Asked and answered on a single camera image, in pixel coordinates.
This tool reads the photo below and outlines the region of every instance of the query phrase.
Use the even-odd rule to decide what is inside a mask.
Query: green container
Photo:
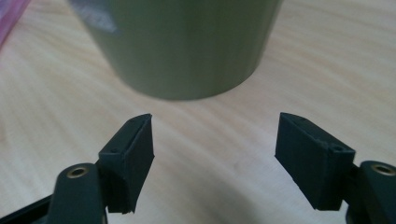
[[[116,73],[147,95],[199,99],[257,67],[280,0],[69,0]]]

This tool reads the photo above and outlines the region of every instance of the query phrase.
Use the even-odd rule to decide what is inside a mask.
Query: tabletop
[[[314,210],[274,157],[280,112],[396,164],[396,2],[285,0],[253,75],[195,101],[124,84],[65,1],[33,0],[0,50],[0,217],[53,192],[150,113],[155,160],[135,214],[109,223],[345,223]]]

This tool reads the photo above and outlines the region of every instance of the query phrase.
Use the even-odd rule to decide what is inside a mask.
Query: wooden table
[[[129,118],[153,115],[156,159],[134,215],[109,223],[345,223],[312,209],[275,159],[280,112],[396,164],[396,3],[285,0],[255,73],[168,102],[111,70],[64,0],[33,0],[0,51],[0,217],[95,162]]]

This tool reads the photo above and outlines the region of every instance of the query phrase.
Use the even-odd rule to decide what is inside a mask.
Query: cylindrical object
[[[173,100],[227,91],[254,71],[281,0],[69,0],[116,73]]]

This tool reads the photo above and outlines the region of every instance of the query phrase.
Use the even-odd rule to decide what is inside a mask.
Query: wooden surface
[[[285,0],[255,73],[190,102],[141,95],[112,72],[65,1],[33,0],[0,51],[0,217],[95,162],[151,113],[156,158],[134,215],[116,223],[345,223],[312,209],[275,159],[281,111],[396,164],[396,2]]]

